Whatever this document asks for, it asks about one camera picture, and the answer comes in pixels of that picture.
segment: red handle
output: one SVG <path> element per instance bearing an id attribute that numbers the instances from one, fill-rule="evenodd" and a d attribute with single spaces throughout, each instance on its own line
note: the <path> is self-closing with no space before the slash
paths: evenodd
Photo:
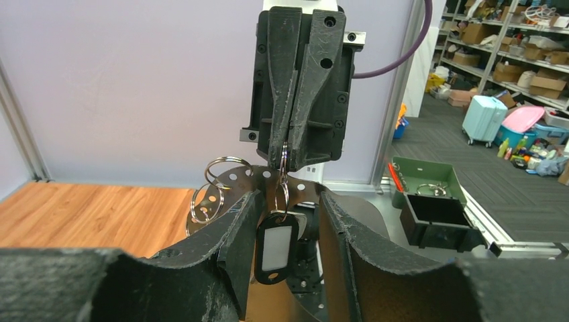
<path id="1" fill-rule="evenodd" d="M 391 177 L 393 178 L 393 181 L 395 182 L 395 186 L 397 187 L 397 190 L 399 192 L 403 192 L 403 186 L 401 185 L 401 182 L 399 182 L 399 177 L 397 176 L 397 173 L 395 173 L 395 168 L 393 168 L 393 164 L 388 163 L 387 168 L 389 169 L 389 172 L 391 172 Z"/>

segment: green box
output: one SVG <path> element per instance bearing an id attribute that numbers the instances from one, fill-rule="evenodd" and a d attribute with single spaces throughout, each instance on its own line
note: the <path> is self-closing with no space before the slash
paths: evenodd
<path id="1" fill-rule="evenodd" d="M 452 165 L 394 156 L 393 167 L 405 193 L 417 193 L 417 188 L 422 184 L 442 184 L 446 186 L 445 197 L 456 198 L 463 207 L 466 206 L 466 197 Z M 425 187 L 421 189 L 421 195 L 434 196 L 434 192 Z M 402 209 L 404 204 L 403 193 L 398 191 L 395 184 L 392 183 L 391 205 L 397 209 Z"/>

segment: shelving unit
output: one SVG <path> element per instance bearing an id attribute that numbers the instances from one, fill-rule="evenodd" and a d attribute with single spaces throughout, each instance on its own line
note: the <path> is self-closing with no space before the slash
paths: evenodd
<path id="1" fill-rule="evenodd" d="M 466 21 L 466 16 L 464 14 L 458 13 L 458 10 L 461 7 L 461 4 L 464 2 L 466 2 L 466 0 L 460 0 L 456 6 L 455 13 L 454 14 L 446 13 L 443 15 L 443 17 L 451 17 L 453 20 Z M 514 0 L 512 2 L 512 4 L 510 4 L 510 12 L 513 13 L 516 10 L 516 7 L 518 6 L 519 2 L 520 2 L 519 0 Z M 516 29 L 520 29 L 520 30 L 529 30 L 529 31 L 535 31 L 535 32 L 547 32 L 547 33 L 552 33 L 552 34 L 569 35 L 569 29 L 551 28 L 551 27 L 546 26 L 546 25 L 527 25 L 527 24 L 522 24 L 522 23 L 510 23 L 510 20 L 511 20 L 511 15 L 510 15 L 510 17 L 507 17 L 505 21 L 484 20 L 484 21 L 482 21 L 482 23 L 487 24 L 487 25 L 501 26 L 500 33 L 498 34 L 497 44 L 501 44 L 502 39 L 504 38 L 506 31 L 509 28 L 516 28 Z M 467 72 L 469 74 L 472 74 L 474 76 L 479 77 L 480 78 L 480 83 L 478 86 L 479 92 L 482 92 L 484 90 L 485 85 L 487 83 L 493 83 L 493 84 L 499 85 L 505 89 L 509 89 L 510 91 L 521 93 L 523 96 L 527 97 L 528 99 L 533 99 L 535 101 L 543 103 L 544 105 L 547 105 L 550 107 L 555 107 L 556 109 L 562 109 L 562 110 L 568 109 L 569 98 L 567 98 L 567 97 L 561 97 L 559 99 L 550 99 L 548 97 L 531 95 L 531 94 L 529 94 L 528 89 L 518 87 L 517 84 L 515 84 L 515 83 L 504 83 L 504 82 L 497 82 L 497 81 L 493 80 L 493 78 L 491 76 L 491 72 L 493 70 L 495 63 L 497 61 L 504 59 L 504 58 L 507 58 L 509 60 L 516 60 L 519 62 L 524 62 L 527 64 L 532 64 L 532 65 L 538 66 L 538 67 L 549 68 L 551 70 L 556 70 L 558 72 L 563 72 L 566 74 L 569 74 L 569 65 L 557 65 L 557 64 L 550 64 L 549 62 L 546 62 L 545 60 L 526 59 L 522 56 L 515 56 L 513 54 L 510 54 L 509 52 L 502 52 L 499 50 L 499 47 L 498 48 L 495 48 L 495 47 L 489 48 L 489 47 L 481 46 L 481 45 L 465 44 L 463 41 L 453 38 L 453 35 L 448 31 L 441 31 L 441 33 L 439 33 L 439 36 L 445 36 L 446 37 L 445 44 L 442 48 L 442 53 L 441 53 L 441 58 L 439 60 L 439 64 L 447 64 L 449 66 L 463 70 L 464 72 Z M 483 70 L 483 69 L 472 67 L 472 66 L 464 66 L 464 65 L 452 62 L 448 58 L 445 58 L 445 53 L 449 47 L 448 46 L 449 43 L 456 44 L 459 46 L 474 48 L 475 50 L 480 50 L 483 52 L 490 53 L 490 58 L 489 58 L 488 62 L 486 63 L 486 69 Z"/>

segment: gray carpet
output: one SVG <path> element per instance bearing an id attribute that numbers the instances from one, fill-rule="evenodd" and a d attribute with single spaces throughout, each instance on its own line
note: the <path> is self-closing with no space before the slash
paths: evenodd
<path id="1" fill-rule="evenodd" d="M 462 110 L 426 95 L 408 118 L 392 155 L 452 164 L 460 184 L 519 242 L 569 242 L 569 187 L 496 157 L 498 148 L 466 144 Z"/>

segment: key tag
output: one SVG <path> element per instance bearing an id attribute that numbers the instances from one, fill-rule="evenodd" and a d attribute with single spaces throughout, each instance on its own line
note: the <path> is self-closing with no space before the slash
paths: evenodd
<path id="1" fill-rule="evenodd" d="M 288 209 L 288 186 L 278 184 L 277 188 L 279 186 L 284 191 L 284 201 Z M 261 284 L 272 285 L 281 282 L 292 271 L 299 222 L 294 216 L 287 214 L 287 209 L 271 211 L 257 229 L 255 279 Z"/>

